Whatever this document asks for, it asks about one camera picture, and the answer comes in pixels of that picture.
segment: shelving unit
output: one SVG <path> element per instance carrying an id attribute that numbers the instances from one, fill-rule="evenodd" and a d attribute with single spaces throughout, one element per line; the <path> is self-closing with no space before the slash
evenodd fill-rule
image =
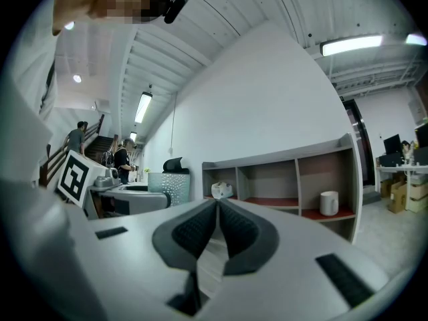
<path id="1" fill-rule="evenodd" d="M 350 134 L 342 138 L 259 156 L 203 163 L 203 192 L 223 181 L 235 199 L 300 215 L 354 242 L 360 201 L 356 156 Z M 320 194 L 338 191 L 339 212 L 320 213 Z"/>

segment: wooden shelf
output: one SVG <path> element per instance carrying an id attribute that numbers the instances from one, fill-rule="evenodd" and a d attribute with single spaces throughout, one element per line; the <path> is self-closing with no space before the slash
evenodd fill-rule
<path id="1" fill-rule="evenodd" d="M 212 195 L 207 195 L 207 196 L 204 196 L 204 199 L 214 199 L 214 197 Z M 238 200 L 238 198 L 235 195 L 228 197 L 228 199 Z"/>
<path id="2" fill-rule="evenodd" d="M 265 197 L 249 197 L 245 202 L 254 203 L 256 205 L 276 207 L 276 209 L 298 209 L 299 198 L 283 198 L 272 199 Z"/>
<path id="3" fill-rule="evenodd" d="M 355 217 L 355 214 L 347 206 L 340 206 L 339 212 L 331 217 L 321 214 L 319 209 L 303 209 L 302 216 L 317 222 L 327 222 L 352 219 Z"/>

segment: white cylindrical container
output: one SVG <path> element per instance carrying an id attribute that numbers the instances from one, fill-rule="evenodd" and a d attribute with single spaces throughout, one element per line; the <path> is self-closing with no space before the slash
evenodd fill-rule
<path id="1" fill-rule="evenodd" d="M 339 193 L 337 191 L 324 191 L 320 197 L 320 213 L 332 216 L 339 212 Z"/>

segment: person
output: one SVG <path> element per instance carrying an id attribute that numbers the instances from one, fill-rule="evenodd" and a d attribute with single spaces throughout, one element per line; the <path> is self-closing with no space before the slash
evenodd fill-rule
<path id="1" fill-rule="evenodd" d="M 67 152 L 72 150 L 82 155 L 85 155 L 85 123 L 83 121 L 78 122 L 78 127 L 72 130 L 64 139 L 62 150 L 66 148 L 67 140 Z"/>
<path id="2" fill-rule="evenodd" d="M 124 140 L 123 146 L 114 153 L 114 167 L 117 169 L 120 181 L 124 185 L 128 184 L 129 172 L 135 170 L 134 167 L 130 166 L 128 156 L 128 152 L 135 148 L 134 141 L 131 138 L 127 138 Z"/>
<path id="3" fill-rule="evenodd" d="M 62 29 L 73 21 L 110 19 L 121 23 L 144 23 L 160 17 L 171 0 L 44 0 L 33 12 L 11 48 L 0 80 L 0 113 L 8 116 L 11 127 L 2 132 L 0 173 L 16 172 L 6 179 L 33 181 L 39 178 L 41 159 L 52 133 L 44 124 L 58 94 L 55 73 L 55 50 Z M 32 143 L 31 154 L 22 155 L 9 141 L 23 134 L 20 148 Z M 13 163 L 20 162 L 19 167 Z"/>

